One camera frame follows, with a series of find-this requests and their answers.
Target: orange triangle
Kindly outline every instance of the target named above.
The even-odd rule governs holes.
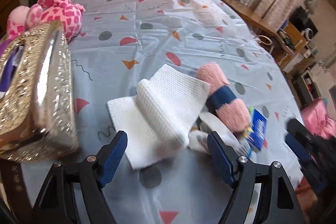
[[[180,35],[179,35],[178,32],[173,31],[173,37],[175,37],[177,40],[180,40],[180,41],[181,41],[181,39],[180,39]]]
[[[132,60],[132,61],[122,60],[122,61],[123,61],[124,65],[126,66],[126,68],[128,68],[128,69],[133,68],[135,64],[139,64],[139,62],[136,61],[136,60]]]
[[[122,15],[120,20],[129,20],[129,19],[127,17],[125,17],[124,15]]]
[[[170,224],[179,213],[171,211],[159,211],[159,214],[164,224]]]

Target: pink stuffed animal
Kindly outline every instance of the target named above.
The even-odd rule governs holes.
[[[14,39],[40,23],[58,19],[63,23],[65,37],[69,42],[79,33],[84,12],[82,5],[70,0],[38,0],[30,9],[26,6],[15,8],[9,14],[6,31],[9,38]]]

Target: gold tissue box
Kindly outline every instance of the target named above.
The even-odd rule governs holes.
[[[60,21],[14,39],[0,58],[0,78],[23,46],[10,87],[0,99],[0,157],[18,162],[54,160],[75,151],[71,57]]]

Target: wooden desk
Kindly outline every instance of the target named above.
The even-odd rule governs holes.
[[[221,0],[230,6],[246,23],[265,31],[271,37],[275,37],[281,48],[290,56],[295,56],[295,53],[286,46],[281,37],[278,35],[277,30],[271,27],[266,20],[263,20],[257,13],[254,12],[249,6],[241,4],[237,0]]]

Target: wall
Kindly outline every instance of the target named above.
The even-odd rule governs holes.
[[[304,0],[298,0],[297,4],[302,5]],[[328,3],[328,0],[317,0],[318,7],[314,15],[310,15],[311,20],[319,31],[312,41],[318,48],[316,58],[318,60],[327,57],[336,50],[336,10]]]

